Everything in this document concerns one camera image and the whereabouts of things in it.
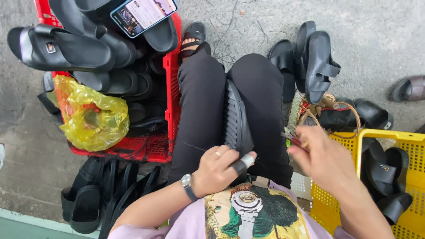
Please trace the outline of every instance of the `brown slipper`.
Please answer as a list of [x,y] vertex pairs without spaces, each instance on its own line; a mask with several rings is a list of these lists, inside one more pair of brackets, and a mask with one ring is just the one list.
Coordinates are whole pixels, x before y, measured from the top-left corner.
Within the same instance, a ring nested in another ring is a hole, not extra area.
[[398,82],[393,90],[392,100],[396,102],[425,100],[425,76],[406,78]]

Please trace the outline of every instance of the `watch strap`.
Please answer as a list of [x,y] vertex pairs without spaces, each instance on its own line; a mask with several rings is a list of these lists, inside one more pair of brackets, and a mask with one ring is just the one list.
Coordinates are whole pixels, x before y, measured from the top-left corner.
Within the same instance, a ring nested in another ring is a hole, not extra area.
[[195,195],[192,190],[192,187],[189,185],[184,186],[184,190],[186,191],[187,196],[192,200],[192,202],[197,201],[199,198]]

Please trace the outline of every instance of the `gray pavement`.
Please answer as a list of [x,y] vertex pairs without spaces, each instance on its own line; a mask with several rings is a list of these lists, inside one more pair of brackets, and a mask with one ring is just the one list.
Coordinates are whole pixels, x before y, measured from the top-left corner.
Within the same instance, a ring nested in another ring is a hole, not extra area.
[[[389,101],[399,79],[425,74],[425,2],[348,0],[178,0],[186,28],[207,27],[215,57],[228,70],[248,53],[266,55],[278,40],[295,41],[300,25],[314,20],[332,39],[332,56],[342,66],[331,79],[337,97],[364,97],[394,115],[394,130],[413,132],[425,123],[424,102]],[[72,183],[84,158],[71,153],[36,95],[42,72],[19,63],[7,32],[36,24],[32,0],[0,1],[0,208],[61,221],[60,190]]]

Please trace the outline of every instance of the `smartphone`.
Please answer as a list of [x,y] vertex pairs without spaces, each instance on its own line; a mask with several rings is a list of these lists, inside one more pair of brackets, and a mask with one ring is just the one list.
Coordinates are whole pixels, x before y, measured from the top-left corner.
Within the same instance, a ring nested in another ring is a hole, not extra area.
[[130,38],[135,38],[176,11],[174,0],[128,0],[110,17]]

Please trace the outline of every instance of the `hand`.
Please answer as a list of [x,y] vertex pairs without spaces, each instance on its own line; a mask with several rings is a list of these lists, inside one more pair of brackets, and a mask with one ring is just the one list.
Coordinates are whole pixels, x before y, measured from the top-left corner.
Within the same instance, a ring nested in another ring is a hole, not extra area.
[[338,200],[347,190],[359,188],[353,159],[345,147],[329,138],[320,126],[301,126],[297,135],[308,143],[307,153],[297,146],[288,148],[305,174]]
[[[253,165],[257,154],[250,152],[241,160]],[[192,174],[192,189],[198,198],[226,189],[239,175],[232,163],[239,159],[239,153],[227,145],[215,146],[201,157],[199,168]]]

